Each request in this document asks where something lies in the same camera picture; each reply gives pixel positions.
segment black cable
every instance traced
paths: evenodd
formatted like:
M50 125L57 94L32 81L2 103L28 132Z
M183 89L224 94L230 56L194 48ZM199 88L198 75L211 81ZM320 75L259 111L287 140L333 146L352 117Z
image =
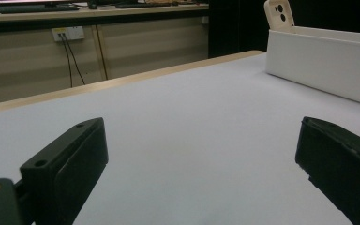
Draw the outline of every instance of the black cable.
M72 52L71 46L69 46L69 43L68 43L68 40L67 40L66 34L63 34L63 36L64 36L64 40L66 41L66 44L68 45L69 51L71 52L72 58L74 59L75 68L77 69L78 74L79 74L79 75L80 75L80 77L81 77L81 80L82 80L83 85L85 85L85 83L84 83L84 79L83 79L83 76L82 76L82 74L81 74L81 72L80 72L80 70L79 70L79 68L78 68L78 64L77 64L77 60L75 59L74 52Z
M66 42L64 41L63 34L58 34L58 36L61 38L61 41L63 42L63 45L64 45L64 49L66 50L67 60L68 60L68 67L69 67L69 81L70 81L70 84L71 84L71 87L72 87L71 63L69 62L69 55L68 55L68 50L67 50Z

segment power cord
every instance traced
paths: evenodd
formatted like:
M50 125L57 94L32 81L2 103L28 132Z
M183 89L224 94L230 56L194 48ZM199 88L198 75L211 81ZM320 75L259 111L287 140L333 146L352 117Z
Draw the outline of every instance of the power cord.
M72 59L74 60L74 63L75 63L75 68L77 69L78 74L79 74L80 77L81 77L82 83L83 83L83 85L85 85L83 76L82 76L82 74L81 74L81 72L80 72L80 70L79 70L79 68L78 68L77 60L75 59L74 52L72 51L71 46L70 46L69 43L68 43L66 34L58 34L58 36L61 38L61 41L63 42L63 45L64 45L64 49L66 50L67 60L68 60L68 68L69 68L69 79L70 79L70 82L71 82L71 87L73 87L72 69L71 69L71 64L70 64L70 62L69 62L70 60L69 60L69 55L68 55L67 47L69 48L69 51L71 52Z

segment desk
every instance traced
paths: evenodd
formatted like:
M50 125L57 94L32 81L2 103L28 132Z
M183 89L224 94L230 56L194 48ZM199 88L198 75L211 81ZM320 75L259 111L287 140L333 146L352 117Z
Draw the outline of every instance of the desk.
M234 58L1 104L0 177L101 116L110 162L75 224L350 225L294 154L306 115L360 135L360 103L266 74L265 54Z

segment white container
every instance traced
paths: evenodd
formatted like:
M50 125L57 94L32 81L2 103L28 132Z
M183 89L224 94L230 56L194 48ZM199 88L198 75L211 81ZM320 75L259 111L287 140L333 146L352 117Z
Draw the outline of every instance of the white container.
M274 29L269 32L267 73L360 102L360 33Z

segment power outlet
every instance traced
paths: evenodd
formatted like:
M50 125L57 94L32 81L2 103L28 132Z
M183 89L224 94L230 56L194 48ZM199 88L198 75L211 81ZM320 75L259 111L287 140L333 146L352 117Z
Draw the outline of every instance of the power outlet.
M62 41L60 35L65 35L67 40L84 39L82 26L54 28L52 34L54 41Z

